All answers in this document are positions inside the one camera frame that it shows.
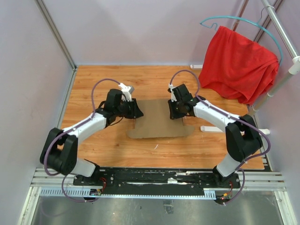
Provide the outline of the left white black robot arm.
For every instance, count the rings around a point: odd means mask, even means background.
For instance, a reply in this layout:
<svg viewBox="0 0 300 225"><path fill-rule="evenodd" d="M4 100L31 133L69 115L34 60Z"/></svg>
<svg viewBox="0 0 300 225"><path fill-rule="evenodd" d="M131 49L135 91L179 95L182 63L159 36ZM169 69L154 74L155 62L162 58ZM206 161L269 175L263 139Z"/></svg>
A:
<svg viewBox="0 0 300 225"><path fill-rule="evenodd" d="M40 163L44 165L46 173L51 168L56 171L56 175L74 174L94 186L103 180L100 167L77 156L79 145L96 132L116 124L117 117L138 119L142 116L143 112L135 98L130 98L122 90L111 89L106 100L87 118L65 129L53 128L49 131Z"/></svg>

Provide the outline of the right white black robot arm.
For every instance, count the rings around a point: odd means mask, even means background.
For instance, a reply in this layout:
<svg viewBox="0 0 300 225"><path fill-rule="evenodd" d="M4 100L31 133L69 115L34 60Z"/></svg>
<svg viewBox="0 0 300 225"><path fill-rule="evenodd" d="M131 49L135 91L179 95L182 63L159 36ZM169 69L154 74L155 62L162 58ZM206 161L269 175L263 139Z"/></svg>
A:
<svg viewBox="0 0 300 225"><path fill-rule="evenodd" d="M171 99L168 100L170 119L197 117L208 121L225 133L227 154L213 168L212 176L215 186L224 187L240 164L263 146L253 118L248 114L230 115L201 96L193 97L184 84L177 87L169 84L168 92L171 93Z"/></svg>

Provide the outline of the brown cardboard box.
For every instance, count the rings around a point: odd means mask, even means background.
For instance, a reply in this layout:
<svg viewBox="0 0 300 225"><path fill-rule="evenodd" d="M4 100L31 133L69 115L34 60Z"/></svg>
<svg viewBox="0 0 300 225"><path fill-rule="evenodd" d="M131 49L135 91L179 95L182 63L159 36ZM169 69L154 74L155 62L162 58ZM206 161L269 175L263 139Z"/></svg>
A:
<svg viewBox="0 0 300 225"><path fill-rule="evenodd" d="M183 119L170 119L167 99L138 100L143 116L135 120L135 128L127 131L127 136L133 139L186 137L195 128L184 125Z"/></svg>

